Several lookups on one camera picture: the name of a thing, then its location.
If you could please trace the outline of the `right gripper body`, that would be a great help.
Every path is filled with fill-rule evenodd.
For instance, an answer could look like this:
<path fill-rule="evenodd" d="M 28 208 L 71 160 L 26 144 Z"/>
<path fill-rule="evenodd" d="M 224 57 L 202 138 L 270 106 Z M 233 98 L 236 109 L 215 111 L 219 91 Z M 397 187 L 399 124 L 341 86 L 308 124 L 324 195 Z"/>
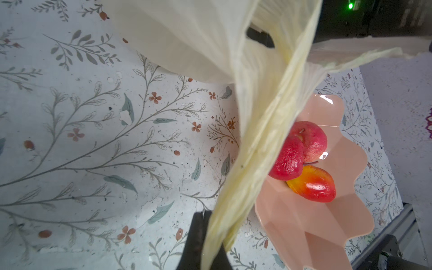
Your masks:
<path fill-rule="evenodd" d="M 432 2 L 323 1 L 314 44 L 332 39 L 432 36 Z"/>

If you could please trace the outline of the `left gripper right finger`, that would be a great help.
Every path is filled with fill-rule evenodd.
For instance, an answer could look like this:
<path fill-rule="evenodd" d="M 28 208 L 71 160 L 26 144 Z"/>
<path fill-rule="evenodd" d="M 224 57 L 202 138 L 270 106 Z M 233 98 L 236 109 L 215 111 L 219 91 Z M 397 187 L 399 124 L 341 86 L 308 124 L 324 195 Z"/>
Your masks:
<path fill-rule="evenodd" d="M 212 270 L 233 270 L 223 245 L 212 263 Z"/>

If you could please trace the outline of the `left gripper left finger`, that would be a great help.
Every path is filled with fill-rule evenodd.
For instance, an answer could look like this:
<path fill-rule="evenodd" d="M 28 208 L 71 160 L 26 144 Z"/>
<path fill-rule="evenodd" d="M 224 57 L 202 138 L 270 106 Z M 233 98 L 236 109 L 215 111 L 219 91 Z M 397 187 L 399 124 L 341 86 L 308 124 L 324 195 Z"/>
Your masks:
<path fill-rule="evenodd" d="M 196 212 L 192 217 L 184 250 L 177 270 L 199 270 L 201 253 L 207 234 L 211 211 Z"/>

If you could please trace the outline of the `cream plastic fruit bag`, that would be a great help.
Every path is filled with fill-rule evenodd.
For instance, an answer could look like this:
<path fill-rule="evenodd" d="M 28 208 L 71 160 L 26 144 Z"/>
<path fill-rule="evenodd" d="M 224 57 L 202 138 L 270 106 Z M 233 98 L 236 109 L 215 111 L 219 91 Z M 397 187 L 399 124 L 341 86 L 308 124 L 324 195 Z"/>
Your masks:
<path fill-rule="evenodd" d="M 236 235 L 294 119 L 325 75 L 381 57 L 414 57 L 432 36 L 314 44 L 321 1 L 103 1 L 125 38 L 164 69 L 235 85 L 241 146 L 211 215 L 201 269 Z"/>

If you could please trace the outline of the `red pear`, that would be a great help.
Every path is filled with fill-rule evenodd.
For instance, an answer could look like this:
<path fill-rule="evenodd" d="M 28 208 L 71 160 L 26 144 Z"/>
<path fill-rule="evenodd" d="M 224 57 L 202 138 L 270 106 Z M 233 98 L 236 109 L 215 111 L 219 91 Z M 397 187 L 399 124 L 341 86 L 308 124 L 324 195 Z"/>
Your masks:
<path fill-rule="evenodd" d="M 288 136 L 269 176 L 279 181 L 290 181 L 303 172 L 304 144 L 297 136 Z"/>

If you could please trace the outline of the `red yellow mango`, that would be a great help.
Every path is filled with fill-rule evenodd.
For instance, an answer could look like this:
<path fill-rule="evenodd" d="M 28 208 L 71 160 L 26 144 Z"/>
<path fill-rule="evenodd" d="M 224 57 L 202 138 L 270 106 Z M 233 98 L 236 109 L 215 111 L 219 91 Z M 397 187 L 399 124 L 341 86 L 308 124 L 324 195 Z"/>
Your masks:
<path fill-rule="evenodd" d="M 304 166 L 301 175 L 286 184 L 293 192 L 310 201 L 329 203 L 336 198 L 334 179 L 314 165 Z"/>

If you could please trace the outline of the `red yellow peach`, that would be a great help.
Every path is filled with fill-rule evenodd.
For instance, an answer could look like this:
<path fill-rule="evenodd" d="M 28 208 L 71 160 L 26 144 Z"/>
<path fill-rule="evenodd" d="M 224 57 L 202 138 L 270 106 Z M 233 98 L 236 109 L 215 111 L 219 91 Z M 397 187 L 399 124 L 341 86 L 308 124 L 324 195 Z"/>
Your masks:
<path fill-rule="evenodd" d="M 327 149 L 327 136 L 317 124 L 311 121 L 295 122 L 289 135 L 298 137 L 304 145 L 304 163 L 313 163 Z"/>

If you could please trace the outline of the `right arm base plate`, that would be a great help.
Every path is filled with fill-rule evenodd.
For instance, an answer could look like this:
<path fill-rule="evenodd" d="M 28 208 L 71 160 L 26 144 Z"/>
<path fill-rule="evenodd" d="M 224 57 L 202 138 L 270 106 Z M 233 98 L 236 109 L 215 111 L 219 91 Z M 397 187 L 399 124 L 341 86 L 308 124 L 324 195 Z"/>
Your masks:
<path fill-rule="evenodd" d="M 397 238 L 386 235 L 352 264 L 354 270 L 428 270 L 427 266 L 403 258 Z"/>

